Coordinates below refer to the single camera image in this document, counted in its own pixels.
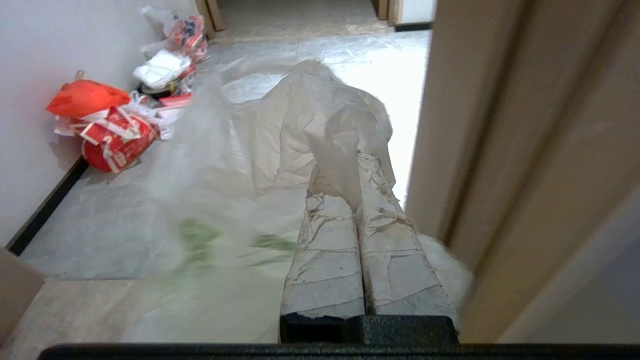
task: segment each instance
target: orange plastic bag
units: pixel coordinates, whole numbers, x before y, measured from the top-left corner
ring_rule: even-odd
[[[91,80],[76,80],[62,85],[47,106],[54,115],[81,118],[114,106],[129,103],[129,94],[109,85]]]

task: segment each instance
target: beige door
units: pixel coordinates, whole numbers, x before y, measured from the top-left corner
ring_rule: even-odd
[[[407,200],[476,275],[497,341],[640,180],[640,3],[438,5]]]

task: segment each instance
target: plastic bag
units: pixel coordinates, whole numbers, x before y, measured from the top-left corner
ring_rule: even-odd
[[[161,49],[178,51],[189,56],[195,62],[206,60],[207,36],[204,29],[204,18],[192,15],[181,19],[169,10],[158,10],[150,6],[142,9],[154,24],[162,27],[163,41],[147,44],[141,51],[146,59],[151,59]]]
[[[129,95],[109,85],[77,80],[62,85],[47,111],[62,117],[80,119],[89,114],[129,102]]]

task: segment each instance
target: green debris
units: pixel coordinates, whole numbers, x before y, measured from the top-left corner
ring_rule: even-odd
[[[258,235],[256,239],[253,241],[251,247],[257,247],[261,249],[281,250],[281,251],[287,251],[287,252],[293,252],[296,250],[295,243],[274,234]]]

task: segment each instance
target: trash pile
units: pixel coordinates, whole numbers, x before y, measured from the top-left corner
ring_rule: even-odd
[[[148,61],[133,72],[140,80],[135,90],[85,79],[79,70],[47,106],[54,132],[80,136],[82,156],[104,172],[121,172],[156,138],[173,137],[173,124],[193,94],[197,64],[208,59],[201,15],[180,19],[149,6],[143,14],[163,25],[165,39],[141,49]]]

